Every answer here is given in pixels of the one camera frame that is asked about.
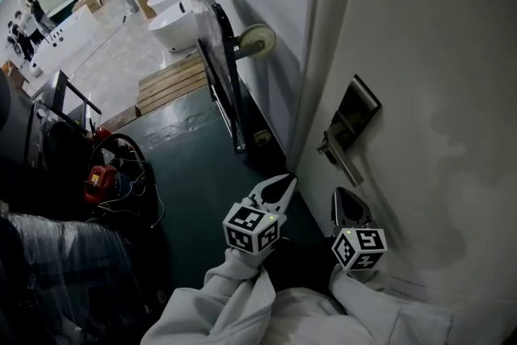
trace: white floor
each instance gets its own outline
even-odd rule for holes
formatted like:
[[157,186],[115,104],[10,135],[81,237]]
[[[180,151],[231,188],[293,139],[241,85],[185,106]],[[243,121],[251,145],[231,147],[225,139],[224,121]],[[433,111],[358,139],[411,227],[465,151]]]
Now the white floor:
[[[149,33],[149,20],[141,11],[122,24],[127,10],[122,0],[106,0],[94,13],[100,23],[94,39],[60,68],[101,109],[101,121],[109,120],[137,102],[140,79],[183,59],[193,50],[174,54],[164,51]],[[27,76],[30,81],[25,88],[27,93],[33,95],[51,76],[41,74],[36,79]],[[65,112],[77,105],[78,99],[69,91]]]

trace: door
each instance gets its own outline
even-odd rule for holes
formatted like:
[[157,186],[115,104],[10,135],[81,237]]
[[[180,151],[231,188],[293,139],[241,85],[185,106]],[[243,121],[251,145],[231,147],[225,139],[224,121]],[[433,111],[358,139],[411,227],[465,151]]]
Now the door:
[[[333,190],[355,192],[386,229],[391,292],[452,309],[450,344],[501,343],[517,325],[517,0],[347,0],[335,21],[296,135],[309,209],[330,234]],[[355,74],[382,108],[348,150],[354,189],[315,149]]]

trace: dark green floor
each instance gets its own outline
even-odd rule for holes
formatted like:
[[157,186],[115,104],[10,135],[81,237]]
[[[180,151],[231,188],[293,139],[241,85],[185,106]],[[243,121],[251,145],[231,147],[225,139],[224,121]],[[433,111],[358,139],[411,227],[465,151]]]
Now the dark green floor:
[[[208,88],[122,128],[152,163],[166,215],[158,231],[166,249],[164,288],[200,288],[204,274],[221,264],[226,248],[222,221],[259,182],[257,172],[233,154],[231,139]],[[282,234],[304,249],[322,242],[322,233],[296,194]]]

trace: white sleeve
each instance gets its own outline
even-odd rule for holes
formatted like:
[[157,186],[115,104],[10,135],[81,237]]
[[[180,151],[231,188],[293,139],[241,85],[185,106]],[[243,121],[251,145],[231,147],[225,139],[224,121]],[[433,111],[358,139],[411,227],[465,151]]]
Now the white sleeve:
[[141,345],[260,343],[275,290],[255,257],[228,249],[225,262],[207,272],[201,290],[179,288]]

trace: wheel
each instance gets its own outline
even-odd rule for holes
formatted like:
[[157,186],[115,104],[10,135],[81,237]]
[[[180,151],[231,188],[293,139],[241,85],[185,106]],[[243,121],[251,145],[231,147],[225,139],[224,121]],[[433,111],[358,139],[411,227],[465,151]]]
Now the wheel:
[[239,36],[239,48],[250,46],[259,41],[264,43],[264,49],[248,57],[265,57],[275,47],[276,35],[266,25],[251,25]]
[[266,129],[253,134],[253,142],[257,147],[263,147],[271,140],[271,133]]

